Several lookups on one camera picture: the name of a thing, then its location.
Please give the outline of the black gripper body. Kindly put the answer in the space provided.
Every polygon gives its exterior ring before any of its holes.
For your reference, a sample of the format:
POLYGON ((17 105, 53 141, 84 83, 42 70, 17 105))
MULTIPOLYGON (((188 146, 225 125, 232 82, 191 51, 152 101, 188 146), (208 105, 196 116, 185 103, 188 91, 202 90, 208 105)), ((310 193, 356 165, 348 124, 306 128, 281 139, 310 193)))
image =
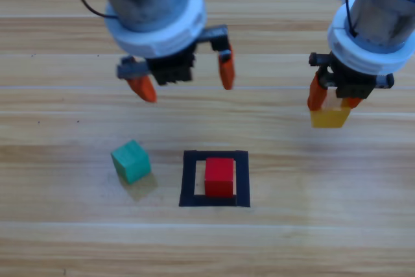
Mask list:
POLYGON ((160 86, 179 81, 191 81, 195 51, 200 43, 210 43, 212 50, 218 55, 221 51, 229 49, 228 26, 218 25, 204 28, 191 45, 171 56, 146 58, 143 62, 135 61, 133 56, 126 56, 117 66, 117 78, 127 80, 151 74, 160 86))
POLYGON ((317 85, 323 90, 336 87, 338 98, 366 99, 374 89, 390 89, 394 85, 393 74, 360 73, 344 65, 333 53, 311 53, 309 65, 318 66, 317 85))

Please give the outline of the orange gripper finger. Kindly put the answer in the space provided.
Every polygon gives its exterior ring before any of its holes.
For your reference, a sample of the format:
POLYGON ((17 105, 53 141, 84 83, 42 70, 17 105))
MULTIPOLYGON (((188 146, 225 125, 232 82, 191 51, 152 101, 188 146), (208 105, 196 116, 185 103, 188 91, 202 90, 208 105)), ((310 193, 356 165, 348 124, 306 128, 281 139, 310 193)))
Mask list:
POLYGON ((233 49, 230 46, 229 49, 221 51, 218 55, 219 61, 219 74, 222 81, 222 85, 225 90, 233 89, 233 82, 235 79, 235 69, 233 62, 233 49))
POLYGON ((149 76, 126 80, 131 90, 146 102, 156 102, 157 95, 149 76))
POLYGON ((318 73, 315 73, 310 84, 307 105, 310 111, 318 111, 321 109, 323 102, 327 97, 328 88, 321 85, 318 73))
POLYGON ((357 98, 357 97, 355 97, 355 98, 353 98, 353 97, 343 98, 342 106, 344 108, 354 109, 361 103, 361 101, 362 101, 362 99, 357 98))

